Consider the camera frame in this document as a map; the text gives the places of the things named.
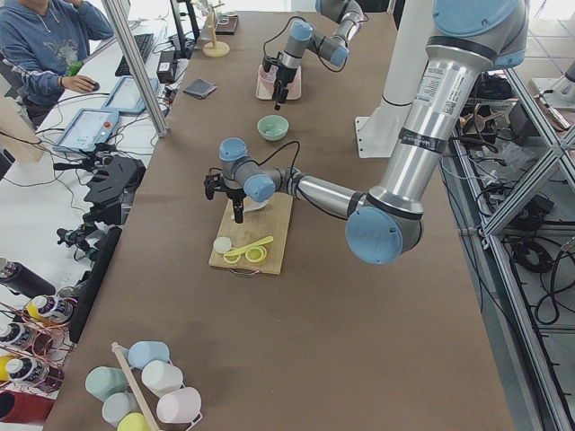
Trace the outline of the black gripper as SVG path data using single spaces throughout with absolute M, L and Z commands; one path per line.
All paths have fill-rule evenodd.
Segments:
M 212 200 L 217 192 L 224 193 L 233 200 L 234 221 L 237 224 L 243 223 L 243 199 L 246 194 L 243 189 L 234 189 L 225 182 L 225 177 L 221 172 L 208 173 L 204 179 L 204 190 L 207 200 Z
M 288 96 L 290 84 L 290 55 L 279 52 L 275 57 L 264 55 L 261 62 L 261 80 L 268 90 L 273 90 L 274 110 L 280 110 Z

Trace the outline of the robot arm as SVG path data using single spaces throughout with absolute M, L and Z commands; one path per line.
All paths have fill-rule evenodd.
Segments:
M 414 248 L 423 232 L 421 199 L 478 76 L 520 64 L 528 29 L 526 1 L 437 1 L 431 9 L 428 62 L 398 133 L 383 178 L 367 192 L 347 189 L 288 167 L 265 169 L 239 138 L 219 147 L 221 171 L 204 180 L 207 198 L 225 193 L 234 219 L 243 201 L 282 192 L 343 219 L 351 251 L 385 264 Z
M 352 0 L 317 1 L 315 10 L 338 25 L 331 35 L 321 33 L 303 17 L 292 17 L 285 25 L 289 31 L 285 47 L 276 56 L 263 55 L 264 71 L 277 68 L 271 95 L 275 110 L 287 101 L 288 86 L 294 82 L 307 51 L 314 53 L 328 70 L 340 72 L 349 56 L 349 42 L 368 20 L 359 3 Z

